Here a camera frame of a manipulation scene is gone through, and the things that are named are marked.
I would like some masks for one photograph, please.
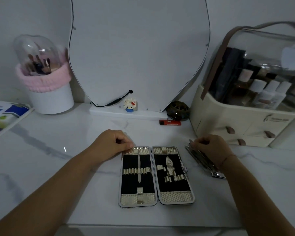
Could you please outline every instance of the power cord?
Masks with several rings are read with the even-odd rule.
[[[97,106],[97,105],[95,105],[93,102],[91,102],[91,104],[93,104],[95,107],[98,107],[98,108],[101,108],[101,107],[108,107],[108,106],[111,106],[111,105],[113,105],[113,104],[115,104],[115,103],[120,102],[124,97],[126,97],[126,96],[127,96],[128,94],[130,94],[130,93],[133,93],[133,91],[132,91],[131,89],[130,89],[125,95],[123,95],[121,98],[118,98],[118,99],[112,101],[111,103],[108,103],[108,104],[103,105],[103,106]]]

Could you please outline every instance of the strap handle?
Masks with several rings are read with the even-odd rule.
[[[205,81],[205,84],[204,84],[204,89],[202,91],[202,94],[201,94],[201,99],[203,100],[205,98],[205,95],[207,94],[210,86],[211,86],[211,83],[213,81],[213,78],[215,76],[215,73],[217,71],[217,68],[219,67],[220,65],[220,62],[223,58],[223,55],[224,55],[224,52],[226,51],[226,48],[228,46],[228,43],[229,41],[231,40],[232,36],[237,32],[237,31],[240,31],[242,29],[252,29],[252,30],[259,30],[259,29],[262,29],[262,28],[265,28],[265,27],[268,27],[268,26],[272,26],[272,25],[276,25],[276,24],[287,24],[287,25],[290,25],[291,27],[293,27],[295,29],[295,22],[293,21],[277,21],[277,22],[267,22],[267,23],[264,23],[264,24],[260,24],[260,25],[257,25],[257,26],[237,26],[237,27],[234,27],[233,29],[231,29],[224,37],[223,41],[222,41],[222,44],[220,45],[218,51],[217,51],[217,54],[216,54],[216,57],[215,57],[215,60],[212,64],[212,67],[211,67],[211,70],[208,74],[208,77]]]

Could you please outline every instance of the bracelet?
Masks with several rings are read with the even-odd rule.
[[[221,169],[221,167],[223,166],[224,162],[225,162],[230,156],[235,156],[235,157],[237,157],[235,154],[229,154],[227,157],[224,158],[224,160],[222,161],[222,163],[219,165],[218,169]]]

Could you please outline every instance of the forearm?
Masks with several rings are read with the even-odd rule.
[[[90,176],[81,153],[0,220],[0,235],[52,235],[63,223]]]
[[[228,158],[221,170],[249,235],[295,235],[293,226],[235,156]]]

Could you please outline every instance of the drawer pull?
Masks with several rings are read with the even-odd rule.
[[[235,134],[235,130],[232,127],[226,127],[228,134]]]
[[[270,131],[265,131],[265,134],[268,138],[275,138],[276,137],[275,134]]]
[[[245,146],[246,142],[243,139],[237,139],[240,146]]]

